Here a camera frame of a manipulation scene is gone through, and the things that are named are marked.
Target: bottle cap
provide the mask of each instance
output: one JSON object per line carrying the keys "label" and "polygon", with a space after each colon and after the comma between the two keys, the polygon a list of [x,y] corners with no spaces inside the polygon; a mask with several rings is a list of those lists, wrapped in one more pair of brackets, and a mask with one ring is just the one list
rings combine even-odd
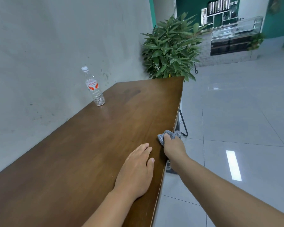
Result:
{"label": "bottle cap", "polygon": [[82,69],[82,71],[84,71],[84,72],[88,71],[88,67],[86,67],[86,66],[82,67],[81,69]]}

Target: tiled floor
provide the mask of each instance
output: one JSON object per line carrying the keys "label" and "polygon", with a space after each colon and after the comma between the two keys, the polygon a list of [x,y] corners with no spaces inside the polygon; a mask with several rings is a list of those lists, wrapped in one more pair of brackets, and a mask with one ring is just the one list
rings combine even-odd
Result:
{"label": "tiled floor", "polygon": [[[202,67],[196,79],[184,83],[182,96],[188,155],[284,212],[284,51]],[[227,150],[242,181],[232,179]],[[179,176],[166,173],[154,226],[214,224]]]}

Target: brown tabletop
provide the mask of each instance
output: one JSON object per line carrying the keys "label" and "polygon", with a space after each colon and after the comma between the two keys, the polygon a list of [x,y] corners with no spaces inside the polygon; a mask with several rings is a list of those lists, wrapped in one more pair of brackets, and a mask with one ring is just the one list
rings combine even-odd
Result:
{"label": "brown tabletop", "polygon": [[157,134],[173,130],[183,77],[117,83],[0,172],[0,227],[80,227],[113,189],[127,156],[153,147],[154,176],[124,226],[151,226],[166,157]]}

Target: red and white label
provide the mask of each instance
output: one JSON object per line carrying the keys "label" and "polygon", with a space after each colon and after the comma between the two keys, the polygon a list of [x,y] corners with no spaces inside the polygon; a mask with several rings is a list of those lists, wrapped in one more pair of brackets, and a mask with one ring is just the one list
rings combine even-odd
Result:
{"label": "red and white label", "polygon": [[87,80],[85,83],[86,83],[87,87],[89,88],[89,90],[91,90],[91,91],[94,91],[99,87],[97,80],[95,80],[95,79]]}

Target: gray cloth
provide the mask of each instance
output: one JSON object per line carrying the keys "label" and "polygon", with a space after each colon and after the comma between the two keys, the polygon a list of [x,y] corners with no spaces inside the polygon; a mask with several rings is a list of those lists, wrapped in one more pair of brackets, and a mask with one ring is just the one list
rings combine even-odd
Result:
{"label": "gray cloth", "polygon": [[164,134],[168,134],[171,139],[175,139],[176,136],[181,138],[181,132],[180,131],[175,131],[174,133],[172,133],[171,131],[166,130],[166,131],[164,131],[163,134],[158,135],[159,142],[162,144],[162,146],[164,146]]}

